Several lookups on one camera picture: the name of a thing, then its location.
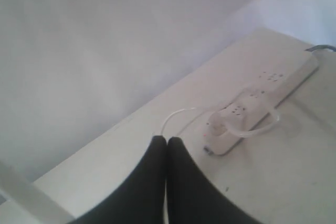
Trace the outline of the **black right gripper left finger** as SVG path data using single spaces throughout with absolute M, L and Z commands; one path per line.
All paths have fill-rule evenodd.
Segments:
M 125 181 L 73 223 L 163 223 L 167 142 L 154 136 Z

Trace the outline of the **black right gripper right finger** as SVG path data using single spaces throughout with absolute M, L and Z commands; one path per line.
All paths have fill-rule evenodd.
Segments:
M 169 223 L 259 223 L 206 178 L 178 137 L 167 144 L 166 193 Z

